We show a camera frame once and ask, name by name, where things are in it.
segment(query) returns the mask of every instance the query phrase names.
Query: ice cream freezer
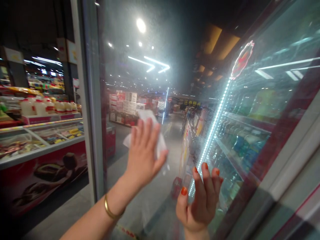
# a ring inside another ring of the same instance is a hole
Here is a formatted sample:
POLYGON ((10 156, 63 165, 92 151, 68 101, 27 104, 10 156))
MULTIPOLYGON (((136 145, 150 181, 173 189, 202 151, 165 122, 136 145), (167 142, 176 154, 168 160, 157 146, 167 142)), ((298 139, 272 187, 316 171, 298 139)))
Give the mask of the ice cream freezer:
MULTIPOLYGON (((107 153, 115 127, 107 126, 107 153)), ((22 215, 87 172, 82 118, 0 130, 0 191, 12 214, 22 215)))

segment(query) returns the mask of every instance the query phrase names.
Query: red logo sign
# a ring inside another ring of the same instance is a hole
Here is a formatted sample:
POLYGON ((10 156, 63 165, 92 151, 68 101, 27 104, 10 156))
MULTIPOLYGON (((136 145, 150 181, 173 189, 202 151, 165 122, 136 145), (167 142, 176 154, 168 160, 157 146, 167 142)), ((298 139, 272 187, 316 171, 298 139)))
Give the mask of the red logo sign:
POLYGON ((252 55, 252 49, 254 46, 254 42, 251 41, 247 43, 247 45, 244 47, 244 49, 241 51, 239 54, 239 57, 237 58, 236 62, 234 63, 234 66, 232 68, 232 73, 231 73, 231 79, 234 80, 236 77, 238 77, 242 70, 246 67, 249 58, 252 55))

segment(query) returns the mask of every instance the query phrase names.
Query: wrist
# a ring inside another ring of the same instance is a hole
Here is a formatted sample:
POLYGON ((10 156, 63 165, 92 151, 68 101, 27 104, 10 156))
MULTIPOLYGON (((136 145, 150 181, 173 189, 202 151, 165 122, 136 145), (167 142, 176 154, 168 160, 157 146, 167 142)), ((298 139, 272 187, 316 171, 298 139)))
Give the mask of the wrist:
POLYGON ((190 231, 187 228, 184 228, 184 235, 186 240, 209 240, 209 232, 207 228, 204 228, 200 231, 190 231))

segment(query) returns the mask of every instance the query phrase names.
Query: shopper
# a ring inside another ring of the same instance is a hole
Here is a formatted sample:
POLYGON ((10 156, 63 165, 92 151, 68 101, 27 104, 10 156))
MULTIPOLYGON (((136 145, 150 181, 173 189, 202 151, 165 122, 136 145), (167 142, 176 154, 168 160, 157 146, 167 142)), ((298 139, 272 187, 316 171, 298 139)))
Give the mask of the shopper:
MULTIPOLYGON (((63 236, 62 240, 100 240, 108 236, 126 206, 138 192, 152 181, 166 161, 168 150, 161 152, 155 160, 160 124, 152 128, 149 118, 146 124, 138 120, 138 127, 132 128, 128 165, 125 173, 110 191, 83 215, 63 236)), ((215 215, 222 179, 219 170, 213 169, 210 176, 208 165, 202 164, 204 184, 197 169, 195 179, 195 200, 187 204, 187 189, 182 188, 178 197, 176 213, 185 228, 186 239, 209 239, 207 226, 215 215)))

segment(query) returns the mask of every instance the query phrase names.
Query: gold bracelet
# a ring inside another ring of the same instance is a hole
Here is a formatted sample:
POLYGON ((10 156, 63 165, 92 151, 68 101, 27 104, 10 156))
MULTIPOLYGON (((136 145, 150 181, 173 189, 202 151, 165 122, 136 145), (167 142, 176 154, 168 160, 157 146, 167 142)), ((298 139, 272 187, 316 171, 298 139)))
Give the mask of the gold bracelet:
POLYGON ((107 214, 108 214, 109 217, 111 217, 112 219, 121 218, 122 215, 124 214, 124 211, 125 211, 125 209, 124 209, 123 213, 120 214, 120 215, 115 215, 115 214, 113 214, 113 213, 109 210, 109 208, 108 208, 107 194, 105 194, 105 196, 104 196, 104 207, 105 207, 105 209, 106 209, 107 214))

